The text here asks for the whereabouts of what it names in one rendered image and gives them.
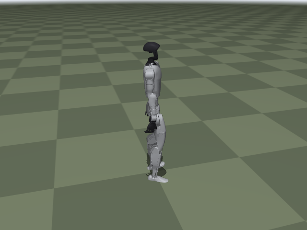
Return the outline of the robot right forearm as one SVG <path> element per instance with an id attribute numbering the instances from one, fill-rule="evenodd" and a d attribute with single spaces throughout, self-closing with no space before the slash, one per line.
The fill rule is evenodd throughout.
<path id="1" fill-rule="evenodd" d="M 148 106 L 149 106 L 149 114 L 151 116 L 151 121 L 156 121 L 156 115 L 157 115 L 157 111 L 156 111 L 156 96 L 154 94 L 151 94 L 149 96 L 149 101 L 148 101 Z"/>

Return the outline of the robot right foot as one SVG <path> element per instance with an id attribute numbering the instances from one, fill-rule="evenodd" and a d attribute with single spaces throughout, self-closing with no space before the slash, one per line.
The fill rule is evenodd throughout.
<path id="1" fill-rule="evenodd" d="M 156 181 L 156 182 L 162 182 L 162 183 L 167 183 L 168 182 L 168 179 L 166 179 L 166 178 L 163 178 L 163 177 L 161 177 L 161 176 L 157 176 L 157 178 L 153 178 L 153 175 L 149 175 L 148 176 L 148 180 L 150 180 L 150 181 Z"/>

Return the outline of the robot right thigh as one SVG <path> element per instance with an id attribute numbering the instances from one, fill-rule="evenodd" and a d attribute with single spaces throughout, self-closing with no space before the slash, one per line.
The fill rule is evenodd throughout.
<path id="1" fill-rule="evenodd" d="M 164 122 L 162 114 L 157 113 L 155 123 L 156 123 L 157 129 L 154 129 L 154 134 L 155 134 L 155 139 L 157 143 L 154 143 L 153 145 L 151 145 L 151 148 L 153 146 L 156 146 L 158 147 L 159 151 L 161 151 L 164 146 L 165 137 L 166 137 L 166 127 L 165 127 L 165 122 Z"/>

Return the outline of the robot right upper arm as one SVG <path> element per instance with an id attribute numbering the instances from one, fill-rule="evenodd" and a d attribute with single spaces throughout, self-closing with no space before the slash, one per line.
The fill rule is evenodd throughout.
<path id="1" fill-rule="evenodd" d="M 154 94 L 156 96 L 156 94 L 153 92 L 153 90 L 154 90 L 154 79 L 155 79 L 154 69 L 147 69 L 144 76 L 145 76 L 145 80 L 146 80 L 147 98 L 149 99 L 149 96 L 151 94 Z"/>

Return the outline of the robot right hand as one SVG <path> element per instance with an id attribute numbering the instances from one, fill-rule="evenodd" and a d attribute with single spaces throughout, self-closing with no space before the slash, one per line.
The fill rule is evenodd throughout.
<path id="1" fill-rule="evenodd" d="M 157 126 L 156 126 L 156 121 L 151 121 L 151 116 L 149 117 L 149 125 L 147 127 L 147 130 L 145 131 L 145 133 L 153 133 L 154 132 L 154 129 L 157 129 Z"/>

